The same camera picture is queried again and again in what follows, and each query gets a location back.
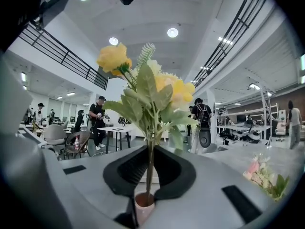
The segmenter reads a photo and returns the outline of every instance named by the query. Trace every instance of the small vase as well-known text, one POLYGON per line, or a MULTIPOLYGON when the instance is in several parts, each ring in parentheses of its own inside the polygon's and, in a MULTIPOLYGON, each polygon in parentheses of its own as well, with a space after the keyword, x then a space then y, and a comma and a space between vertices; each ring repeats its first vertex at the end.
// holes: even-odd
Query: small vase
POLYGON ((135 213, 139 226, 142 226, 154 209, 154 196, 149 195, 149 206, 146 206, 146 192, 141 191, 135 195, 135 213))

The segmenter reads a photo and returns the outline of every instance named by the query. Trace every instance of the gray chair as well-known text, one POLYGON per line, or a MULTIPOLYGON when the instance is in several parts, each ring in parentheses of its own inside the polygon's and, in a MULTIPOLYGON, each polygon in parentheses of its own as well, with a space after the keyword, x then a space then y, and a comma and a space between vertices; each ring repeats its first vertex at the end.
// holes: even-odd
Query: gray chair
POLYGON ((68 159, 69 158, 69 154, 73 155, 73 158, 75 158, 78 154, 80 154, 80 158, 81 158, 81 153, 88 153, 89 156, 91 156, 88 152, 88 149, 86 148, 86 145, 88 143, 88 140, 90 138, 90 132, 76 132, 73 133, 72 135, 70 135, 66 141, 66 146, 63 150, 63 158, 66 159, 65 154, 67 155, 68 159), (75 138, 79 137, 79 149, 75 149, 75 138))
POLYGON ((43 133, 44 139, 48 145, 64 145, 65 138, 67 137, 66 132, 63 130, 61 125, 50 125, 43 133))
POLYGON ((65 130, 68 127, 68 122, 69 120, 66 120, 65 123, 63 125, 61 125, 61 127, 65 130))

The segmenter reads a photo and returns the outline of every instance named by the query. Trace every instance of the black railing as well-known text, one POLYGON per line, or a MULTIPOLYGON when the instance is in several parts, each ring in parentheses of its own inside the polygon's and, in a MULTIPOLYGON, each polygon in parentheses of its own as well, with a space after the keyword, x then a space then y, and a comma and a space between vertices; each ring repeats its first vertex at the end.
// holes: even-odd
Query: black railing
POLYGON ((38 31, 29 24, 19 37, 74 73, 106 90, 107 78, 90 67, 46 30, 38 31))
POLYGON ((228 55, 247 29, 249 29, 265 2, 266 0, 250 0, 250 2, 248 2, 248 0, 243 1, 229 29, 224 34, 212 55, 194 78, 193 83, 195 87, 199 86, 228 55))

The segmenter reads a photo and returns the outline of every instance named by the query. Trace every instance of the black pants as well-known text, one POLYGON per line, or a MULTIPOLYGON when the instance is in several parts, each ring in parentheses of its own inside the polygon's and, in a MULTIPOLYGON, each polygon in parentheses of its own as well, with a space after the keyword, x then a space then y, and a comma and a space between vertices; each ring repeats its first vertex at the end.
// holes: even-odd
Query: black pants
POLYGON ((102 143, 103 138, 106 136, 105 131, 98 130, 97 128, 103 128, 105 127, 104 122, 96 122, 95 126, 92 128, 93 130, 93 139, 94 139, 94 144, 98 146, 100 143, 102 143))
POLYGON ((187 125, 187 136, 191 135, 191 125, 187 125))

